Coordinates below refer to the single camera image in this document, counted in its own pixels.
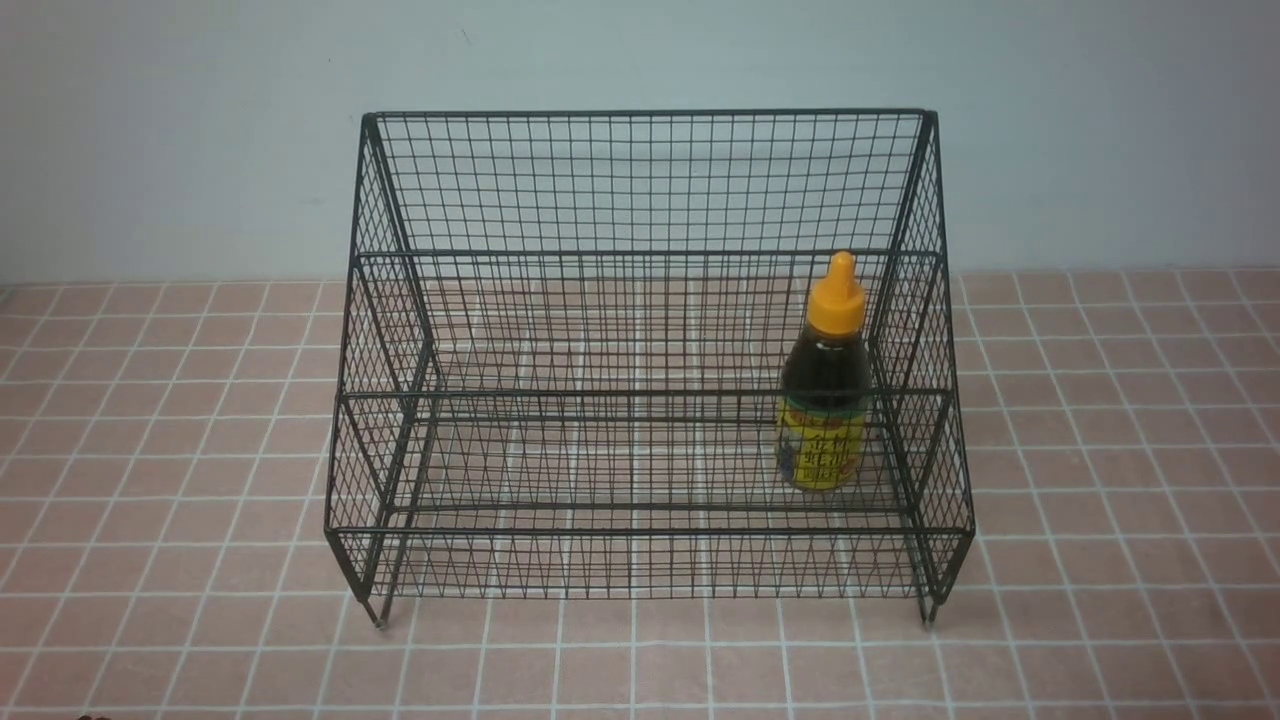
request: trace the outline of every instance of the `wire rack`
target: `wire rack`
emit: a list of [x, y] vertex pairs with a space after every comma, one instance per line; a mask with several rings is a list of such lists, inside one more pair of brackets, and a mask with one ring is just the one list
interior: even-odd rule
[[[837, 249], [876, 388], [855, 482], [804, 493], [778, 375]], [[379, 625], [404, 593], [932, 621], [974, 536], [950, 318], [933, 113], [366, 115], [325, 536]]]

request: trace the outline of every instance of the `plastic bottle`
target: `plastic bottle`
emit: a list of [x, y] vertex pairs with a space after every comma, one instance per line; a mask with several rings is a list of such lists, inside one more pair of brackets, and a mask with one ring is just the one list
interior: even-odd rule
[[867, 293], [854, 270], [851, 254], [831, 258], [782, 368], [778, 473], [804, 491], [847, 483], [863, 456], [872, 373], [863, 342]]

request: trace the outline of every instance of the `wire basket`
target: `wire basket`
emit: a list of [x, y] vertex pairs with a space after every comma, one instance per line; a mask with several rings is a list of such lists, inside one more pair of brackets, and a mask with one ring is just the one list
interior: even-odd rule
[[[379, 625], [403, 593], [932, 621], [974, 537], [945, 234], [931, 111], [365, 115], [325, 500], [352, 592]], [[837, 249], [868, 439], [804, 493], [778, 378]]]

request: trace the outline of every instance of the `tiled floor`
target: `tiled floor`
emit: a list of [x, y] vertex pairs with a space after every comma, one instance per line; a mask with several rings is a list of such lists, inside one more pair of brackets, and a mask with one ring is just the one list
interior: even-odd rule
[[406, 600], [321, 542], [342, 287], [0, 300], [0, 705], [115, 720], [1276, 717], [1280, 270], [968, 275], [979, 542], [886, 600]]

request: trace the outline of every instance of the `white wall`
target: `white wall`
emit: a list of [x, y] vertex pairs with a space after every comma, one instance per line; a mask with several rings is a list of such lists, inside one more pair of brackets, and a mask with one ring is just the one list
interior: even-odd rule
[[952, 265], [1280, 263], [1270, 0], [0, 0], [0, 282], [343, 270], [375, 109], [940, 110]]

